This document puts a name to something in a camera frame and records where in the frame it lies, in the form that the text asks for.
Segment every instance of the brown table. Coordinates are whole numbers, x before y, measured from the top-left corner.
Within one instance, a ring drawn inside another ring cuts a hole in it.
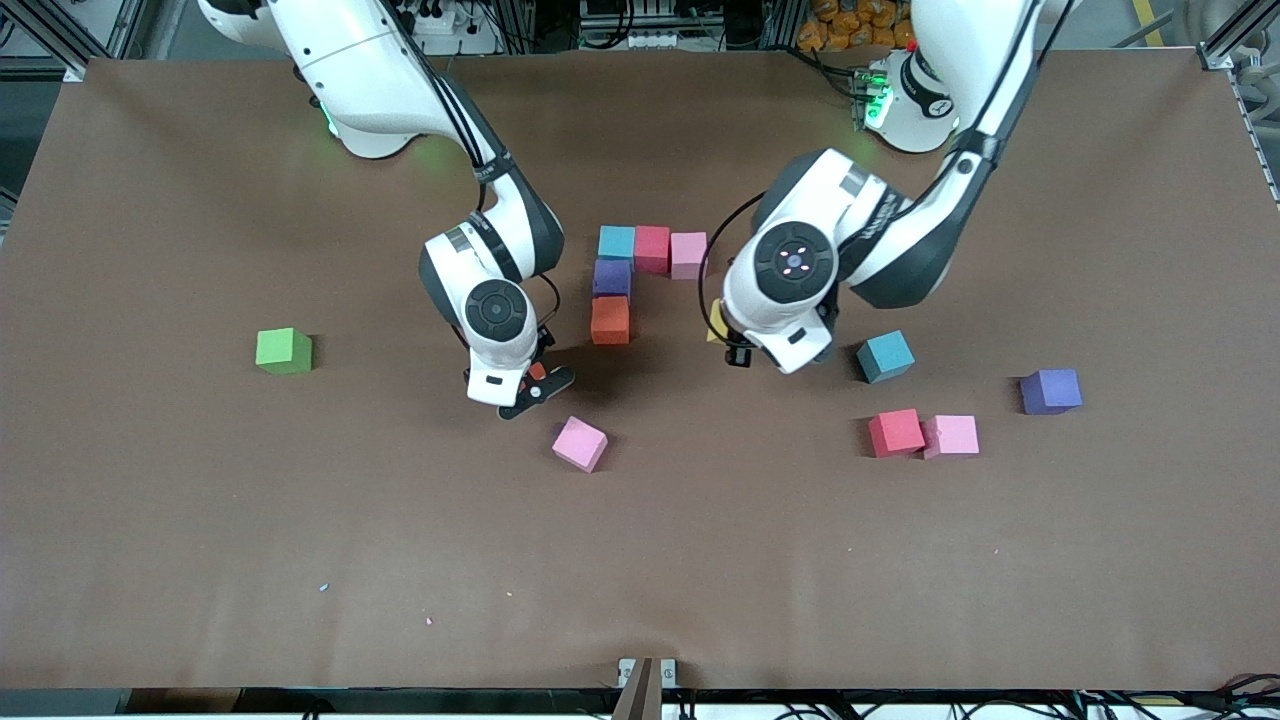
[[[936,158],[856,135],[786,56],[454,69],[568,233],[554,357],[580,379],[512,423],[465,398],[415,272],[474,202],[460,149],[352,158],[285,63],[95,61],[64,88],[0,254],[0,682],[594,685],[654,655],[692,687],[1193,688],[1280,666],[1276,208],[1190,51],[1052,59],[941,291],[845,293],[842,345],[901,328],[919,359],[877,386],[726,366],[664,278],[639,278],[630,347],[593,347],[596,227],[709,231],[827,145],[911,193]],[[253,366],[282,325],[321,336],[316,372]],[[1087,406],[1021,415],[1014,378],[1059,365]],[[982,457],[870,459],[867,419],[899,407],[975,414]],[[571,414],[611,436],[594,475],[550,452]]]

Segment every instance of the purple cube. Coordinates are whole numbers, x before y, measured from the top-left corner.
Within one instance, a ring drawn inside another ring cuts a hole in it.
[[[595,261],[595,279],[591,281],[591,296],[604,297],[621,295],[631,300],[631,261],[599,259]]]
[[[1021,387],[1028,415],[1059,415],[1084,405],[1080,379],[1071,368],[1037,370],[1023,378]]]

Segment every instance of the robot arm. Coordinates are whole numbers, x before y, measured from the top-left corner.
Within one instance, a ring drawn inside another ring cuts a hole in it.
[[[564,233],[480,109],[420,55],[381,0],[198,3],[223,35],[293,58],[330,132],[353,154],[385,158],[419,135],[442,135],[467,151],[481,202],[424,243],[419,277],[468,347],[467,396],[516,405],[549,337],[520,283],[556,266]],[[489,191],[497,202],[484,210]]]
[[[961,128],[919,199],[836,150],[796,158],[765,192],[724,278],[723,304],[783,373],[831,346],[836,283],[876,307],[906,307],[942,282],[1036,82],[1033,36],[1046,3],[914,4],[920,47],[947,81]]]

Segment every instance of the wooden block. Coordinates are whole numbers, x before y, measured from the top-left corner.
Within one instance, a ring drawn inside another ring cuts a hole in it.
[[[600,258],[595,261],[591,296],[621,295],[631,297],[631,263]]]
[[[924,423],[924,459],[978,455],[978,420],[973,415],[934,415]]]
[[[604,433],[571,416],[556,438],[552,452],[579,470],[590,473],[608,445],[609,438]]]
[[[858,363],[867,373],[867,382],[878,383],[905,373],[915,363],[915,356],[906,346],[902,331],[893,331],[873,337],[859,347]]]
[[[311,372],[311,338],[293,328],[257,333],[255,363],[273,375]]]
[[[596,255],[609,260],[626,260],[635,268],[636,229],[618,225],[600,225],[600,245]]]
[[[591,301],[591,342],[595,345],[631,342],[631,306],[626,297],[611,295]]]
[[[671,279],[696,281],[703,255],[707,254],[707,233],[671,233]]]
[[[1071,368],[1037,370],[1019,384],[1028,415],[1060,415],[1084,405],[1080,378]]]
[[[666,275],[671,270],[671,228],[636,225],[636,272]]]
[[[876,457],[908,455],[924,447],[920,416],[915,409],[881,413],[872,418],[870,430]]]
[[[719,297],[712,300],[712,311],[708,313],[708,315],[712,319],[712,327],[716,328],[716,331],[719,332],[721,336],[728,337],[728,323],[724,322],[724,313],[723,310],[721,310]],[[718,342],[721,345],[724,345],[724,342],[721,341],[721,338],[716,337],[716,333],[713,333],[709,328],[707,331],[707,342]]]

